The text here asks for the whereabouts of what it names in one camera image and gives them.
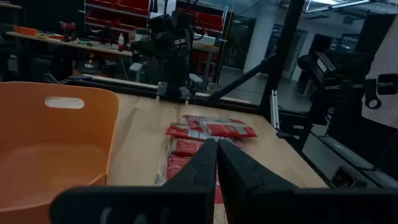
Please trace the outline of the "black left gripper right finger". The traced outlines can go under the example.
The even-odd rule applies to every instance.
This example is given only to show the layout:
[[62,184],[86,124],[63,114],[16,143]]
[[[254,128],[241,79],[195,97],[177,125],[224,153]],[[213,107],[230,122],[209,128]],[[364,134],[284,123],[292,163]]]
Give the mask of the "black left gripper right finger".
[[300,188],[227,140],[217,153],[229,224],[398,224],[396,189]]

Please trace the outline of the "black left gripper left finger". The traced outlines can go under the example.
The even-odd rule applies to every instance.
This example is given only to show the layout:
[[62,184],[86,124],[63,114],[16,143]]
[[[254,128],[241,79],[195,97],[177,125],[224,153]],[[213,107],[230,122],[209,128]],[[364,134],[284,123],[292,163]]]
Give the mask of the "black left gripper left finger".
[[212,224],[217,143],[204,145],[161,186],[85,186],[50,204],[52,224]]

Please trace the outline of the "red Orville Redenbacher popcorn bag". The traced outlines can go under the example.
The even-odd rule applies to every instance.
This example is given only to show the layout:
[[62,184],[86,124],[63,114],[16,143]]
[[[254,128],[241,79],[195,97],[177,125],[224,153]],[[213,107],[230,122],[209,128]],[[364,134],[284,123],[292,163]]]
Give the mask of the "red Orville Redenbacher popcorn bag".
[[203,144],[203,141],[173,138],[170,142],[170,151],[172,154],[192,157]]
[[211,136],[230,138],[256,138],[255,130],[246,123],[203,122],[202,129]]
[[171,123],[165,134],[176,138],[185,138],[197,141],[205,141],[209,138],[213,138],[213,136],[209,136],[203,131],[190,129],[186,124],[180,123]]
[[180,170],[190,160],[190,157],[171,154],[159,160],[155,185],[161,186],[173,176],[178,174]]
[[188,122],[201,124],[201,123],[239,123],[244,124],[243,121],[231,118],[218,118],[206,116],[183,115],[182,118]]

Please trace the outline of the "shelf with red bins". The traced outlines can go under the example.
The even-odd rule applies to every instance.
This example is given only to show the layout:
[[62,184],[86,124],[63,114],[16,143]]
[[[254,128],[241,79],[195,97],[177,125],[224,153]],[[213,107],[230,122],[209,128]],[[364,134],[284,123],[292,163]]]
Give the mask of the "shelf with red bins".
[[85,24],[130,32],[146,28],[149,0],[85,0]]
[[229,16],[229,7],[210,2],[210,0],[198,0],[198,2],[188,9],[190,14],[196,16],[203,27],[197,24],[197,29],[203,28],[205,32],[220,41],[225,37],[225,25]]

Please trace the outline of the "long wooden workbench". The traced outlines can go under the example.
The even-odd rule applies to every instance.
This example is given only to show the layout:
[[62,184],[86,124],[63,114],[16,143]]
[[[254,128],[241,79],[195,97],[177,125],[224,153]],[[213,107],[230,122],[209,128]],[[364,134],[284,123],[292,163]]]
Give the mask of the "long wooden workbench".
[[[78,44],[74,42],[63,42],[58,39],[52,39],[52,38],[43,38],[43,37],[36,37],[36,36],[31,36],[31,35],[24,35],[20,34],[17,32],[6,32],[7,35],[13,36],[13,37],[18,37],[18,38],[24,38],[24,39],[30,39],[30,40],[38,40],[41,42],[47,42],[50,44],[55,44],[55,45],[64,45],[64,46],[69,46],[69,47],[74,47],[74,48],[79,48],[79,49],[86,49],[86,50],[94,50],[98,52],[104,52],[104,53],[110,53],[110,54],[116,54],[116,55],[123,55],[123,56],[128,56],[132,57],[132,53],[130,51],[118,51],[112,47],[101,45],[101,44],[95,44],[94,46],[88,46],[88,45],[83,45],[83,44]],[[193,44],[193,49],[194,50],[201,50],[204,52],[209,52],[212,54],[218,53],[219,48],[212,46],[212,45],[205,45],[205,44],[199,44],[199,43],[194,43]]]

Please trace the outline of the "silver aluminium bar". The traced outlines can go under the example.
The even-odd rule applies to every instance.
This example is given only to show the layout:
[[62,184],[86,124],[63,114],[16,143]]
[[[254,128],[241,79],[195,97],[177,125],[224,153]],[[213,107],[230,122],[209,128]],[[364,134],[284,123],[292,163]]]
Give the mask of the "silver aluminium bar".
[[279,129],[279,105],[277,101],[277,91],[272,90],[270,95],[271,103],[271,124],[274,128]]

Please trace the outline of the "dark red benchtop tool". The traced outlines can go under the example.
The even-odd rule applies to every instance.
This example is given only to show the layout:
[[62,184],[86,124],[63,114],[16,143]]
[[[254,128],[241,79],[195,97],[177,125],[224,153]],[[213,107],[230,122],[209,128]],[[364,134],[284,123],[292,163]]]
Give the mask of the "dark red benchtop tool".
[[63,41],[71,42],[76,40],[76,24],[74,22],[67,23],[60,21],[59,22],[61,30],[63,32]]

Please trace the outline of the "orange plastic basket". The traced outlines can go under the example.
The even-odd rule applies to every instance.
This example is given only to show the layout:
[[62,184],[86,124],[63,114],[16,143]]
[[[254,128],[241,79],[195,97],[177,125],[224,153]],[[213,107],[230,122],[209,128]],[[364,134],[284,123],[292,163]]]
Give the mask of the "orange plastic basket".
[[105,184],[118,110],[104,89],[0,83],[0,224],[50,224],[60,192]]

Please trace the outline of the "black equipment with white label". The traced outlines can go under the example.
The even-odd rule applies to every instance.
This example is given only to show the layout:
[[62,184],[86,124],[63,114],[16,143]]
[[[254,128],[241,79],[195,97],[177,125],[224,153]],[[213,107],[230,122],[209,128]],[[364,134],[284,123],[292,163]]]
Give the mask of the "black equipment with white label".
[[359,103],[359,114],[398,129],[398,72],[389,72],[373,55],[315,52],[299,58],[298,66],[315,85],[309,120],[326,124],[331,107]]

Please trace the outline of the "orange storage bin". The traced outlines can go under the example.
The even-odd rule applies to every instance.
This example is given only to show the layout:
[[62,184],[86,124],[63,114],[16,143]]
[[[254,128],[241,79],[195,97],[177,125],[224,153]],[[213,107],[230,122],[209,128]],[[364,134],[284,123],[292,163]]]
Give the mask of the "orange storage bin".
[[18,34],[36,36],[39,31],[35,28],[23,27],[23,26],[14,26],[14,31]]

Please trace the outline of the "fluorescent ceiling light fixture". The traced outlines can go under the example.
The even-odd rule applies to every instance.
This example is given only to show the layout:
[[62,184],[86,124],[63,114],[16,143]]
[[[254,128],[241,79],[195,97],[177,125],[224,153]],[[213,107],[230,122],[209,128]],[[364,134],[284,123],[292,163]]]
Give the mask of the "fluorescent ceiling light fixture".
[[334,10],[334,9],[340,9],[340,8],[345,8],[345,7],[351,7],[351,6],[360,6],[363,4],[371,4],[374,2],[377,2],[379,0],[359,0],[359,1],[353,1],[353,2],[346,2],[346,3],[340,3],[340,4],[334,4],[331,6],[323,6],[315,9],[308,9],[304,10],[304,14],[309,14],[309,13],[314,13],[314,12],[323,12],[323,11],[329,11],[329,10]]

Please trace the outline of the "white partition panel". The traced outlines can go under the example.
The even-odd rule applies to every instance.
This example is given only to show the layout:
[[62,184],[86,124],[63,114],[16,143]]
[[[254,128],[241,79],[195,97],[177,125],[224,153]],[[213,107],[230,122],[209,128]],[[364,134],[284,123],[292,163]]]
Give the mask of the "white partition panel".
[[[384,40],[376,52],[368,78],[381,74],[398,74],[398,15],[393,20]],[[398,92],[394,95],[377,95],[382,105],[376,110],[368,108],[363,98],[362,117],[398,129]]]

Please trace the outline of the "grey metal rail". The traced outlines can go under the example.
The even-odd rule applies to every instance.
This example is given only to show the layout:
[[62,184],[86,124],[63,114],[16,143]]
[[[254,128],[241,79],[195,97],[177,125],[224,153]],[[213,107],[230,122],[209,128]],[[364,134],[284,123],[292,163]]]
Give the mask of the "grey metal rail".
[[398,189],[398,181],[375,168],[371,163],[328,136],[311,133],[303,147],[303,154],[320,171],[327,182],[342,168],[367,188]]

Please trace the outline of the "black aluminium table frame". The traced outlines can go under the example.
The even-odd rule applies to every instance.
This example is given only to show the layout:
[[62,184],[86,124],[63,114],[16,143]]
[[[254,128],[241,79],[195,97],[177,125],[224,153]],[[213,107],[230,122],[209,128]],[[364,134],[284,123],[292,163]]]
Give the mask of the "black aluminium table frame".
[[[275,50],[274,54],[264,59],[259,65],[255,66],[253,69],[242,75],[237,80],[230,83],[228,86],[214,92],[210,96],[196,96],[188,93],[189,102],[193,105],[198,106],[206,106],[223,110],[257,114],[263,116],[266,120],[271,122],[271,91],[277,90],[280,79],[282,78],[282,69],[287,61],[287,54],[292,44],[293,34],[297,30],[297,24],[300,20],[300,15],[302,13],[304,4],[305,0],[290,0],[290,5],[287,10],[287,15],[278,43],[278,48]],[[222,97],[230,93],[238,86],[242,85],[244,82],[248,81],[250,78],[254,77],[257,73],[264,72],[266,70],[270,71],[270,74],[268,76],[261,104],[259,106],[249,103],[237,103],[235,101],[222,99]],[[115,91],[116,93],[155,98],[155,90],[149,87],[138,87],[116,82],[100,81],[90,77],[70,77],[62,81],[62,84],[71,86],[102,88],[105,90]],[[308,124],[305,116],[298,115],[296,112],[288,112],[286,110],[279,109],[279,119],[280,121],[298,119],[300,121],[303,121],[304,125]]]

